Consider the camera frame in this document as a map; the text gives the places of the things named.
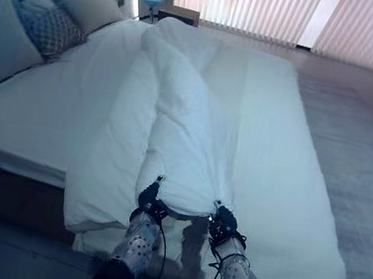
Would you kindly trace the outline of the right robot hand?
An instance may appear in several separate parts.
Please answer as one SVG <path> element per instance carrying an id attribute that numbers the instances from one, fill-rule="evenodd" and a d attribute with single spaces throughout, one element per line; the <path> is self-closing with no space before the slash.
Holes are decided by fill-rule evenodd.
<path id="1" fill-rule="evenodd" d="M 211 223 L 226 231 L 237 230 L 237 219 L 233 215 L 234 213 L 225 207 L 220 200 L 214 201 L 213 205 L 215 206 L 215 213 L 210 216 Z"/>

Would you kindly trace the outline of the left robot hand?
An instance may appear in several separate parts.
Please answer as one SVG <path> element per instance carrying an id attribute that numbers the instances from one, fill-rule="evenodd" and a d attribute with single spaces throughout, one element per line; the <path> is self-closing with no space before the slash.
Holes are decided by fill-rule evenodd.
<path id="1" fill-rule="evenodd" d="M 154 208 L 160 206 L 161 202 L 158 200 L 158 192 L 160 190 L 160 185 L 164 177 L 160 175 L 156 180 L 146 187 L 138 196 L 138 207 L 142 210 L 148 212 Z"/>

